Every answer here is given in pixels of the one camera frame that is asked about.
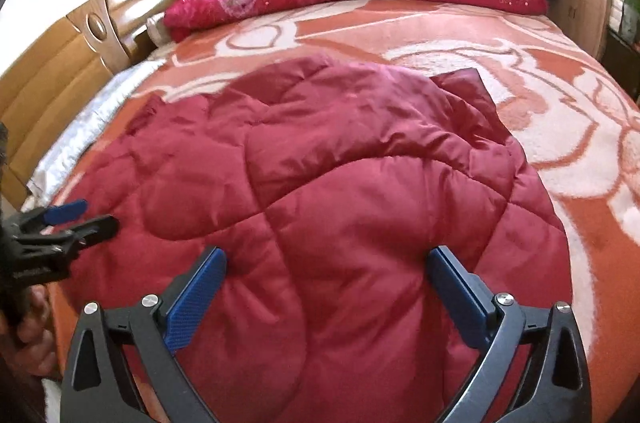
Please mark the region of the person's left hand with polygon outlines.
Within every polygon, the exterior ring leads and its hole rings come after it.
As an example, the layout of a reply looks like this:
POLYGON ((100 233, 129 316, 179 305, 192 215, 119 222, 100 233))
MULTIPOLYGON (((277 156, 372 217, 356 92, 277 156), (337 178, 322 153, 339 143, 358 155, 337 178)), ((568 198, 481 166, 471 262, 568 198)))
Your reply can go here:
POLYGON ((51 331, 51 306, 44 285, 34 285, 29 291, 29 310, 16 329, 1 314, 1 357, 10 370, 31 377, 53 377, 58 357, 51 331))

